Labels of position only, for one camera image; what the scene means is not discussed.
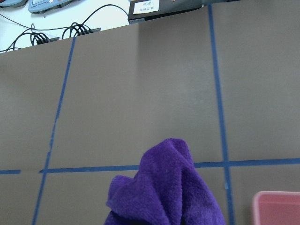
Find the black power strip right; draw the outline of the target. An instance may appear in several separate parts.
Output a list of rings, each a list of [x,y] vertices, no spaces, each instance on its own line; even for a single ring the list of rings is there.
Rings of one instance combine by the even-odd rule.
[[[69,37],[76,37],[91,33],[100,32],[101,28],[91,29],[88,27],[72,27],[69,32]]]

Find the blue grey teach pendant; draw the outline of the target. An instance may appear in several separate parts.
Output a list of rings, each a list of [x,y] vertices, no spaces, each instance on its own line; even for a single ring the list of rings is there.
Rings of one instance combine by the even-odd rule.
[[[30,0],[28,11],[31,14],[44,14],[47,11],[81,3],[81,0]]]

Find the black power strip left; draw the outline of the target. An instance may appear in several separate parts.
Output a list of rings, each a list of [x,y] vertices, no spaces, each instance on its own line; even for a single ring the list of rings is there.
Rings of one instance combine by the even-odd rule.
[[[32,36],[30,38],[31,44],[32,45],[41,45],[41,44],[46,44],[50,42],[55,42],[58,41],[60,38],[59,37],[54,37],[54,38],[48,38],[44,36]]]

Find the purple cloth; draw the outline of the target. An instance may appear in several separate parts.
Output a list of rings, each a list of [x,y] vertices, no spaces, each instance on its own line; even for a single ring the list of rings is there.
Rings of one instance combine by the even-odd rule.
[[[133,178],[115,176],[106,205],[107,225],[225,224],[182,139],[166,139],[145,152]]]

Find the pink plastic bin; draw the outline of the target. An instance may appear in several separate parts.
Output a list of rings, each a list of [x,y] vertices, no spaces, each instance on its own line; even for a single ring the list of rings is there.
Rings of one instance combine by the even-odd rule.
[[[252,224],[298,225],[300,223],[300,193],[260,191],[252,200]]]

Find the black equipment box with label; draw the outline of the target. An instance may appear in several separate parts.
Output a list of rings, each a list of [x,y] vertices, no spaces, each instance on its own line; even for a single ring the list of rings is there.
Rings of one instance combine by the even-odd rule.
[[[200,9],[202,0],[133,0],[129,5],[130,24]]]

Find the black power strip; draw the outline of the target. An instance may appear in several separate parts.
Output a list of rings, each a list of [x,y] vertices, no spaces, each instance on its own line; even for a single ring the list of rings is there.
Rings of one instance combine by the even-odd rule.
[[[69,37],[76,37],[91,33],[100,32],[101,28],[91,29],[88,27],[72,27],[69,32]]]
[[[58,41],[60,38],[59,37],[54,37],[54,38],[48,38],[44,36],[32,36],[30,38],[31,44],[32,45],[41,45],[41,44],[46,44],[50,42],[55,42]]]

